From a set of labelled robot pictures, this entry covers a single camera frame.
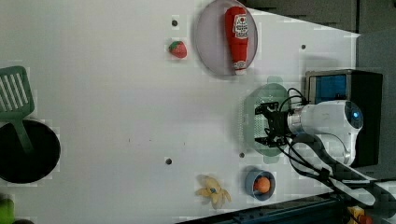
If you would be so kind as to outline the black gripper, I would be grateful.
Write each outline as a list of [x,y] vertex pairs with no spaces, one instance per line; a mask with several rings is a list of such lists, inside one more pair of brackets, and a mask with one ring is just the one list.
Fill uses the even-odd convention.
[[255,108],[255,114],[263,114],[268,122],[267,136],[256,137],[255,141],[267,147],[282,147],[285,141],[282,136],[292,134],[289,128],[287,111],[277,111],[279,103],[262,103]]

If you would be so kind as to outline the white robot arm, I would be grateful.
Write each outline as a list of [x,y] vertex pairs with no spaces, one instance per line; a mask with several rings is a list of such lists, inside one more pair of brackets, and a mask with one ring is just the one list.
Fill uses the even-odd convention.
[[352,102],[336,100],[285,110],[279,102],[263,103],[254,113],[266,119],[263,136],[255,141],[284,154],[293,169],[342,194],[363,189],[374,198],[362,207],[393,209],[395,195],[351,168],[363,114]]

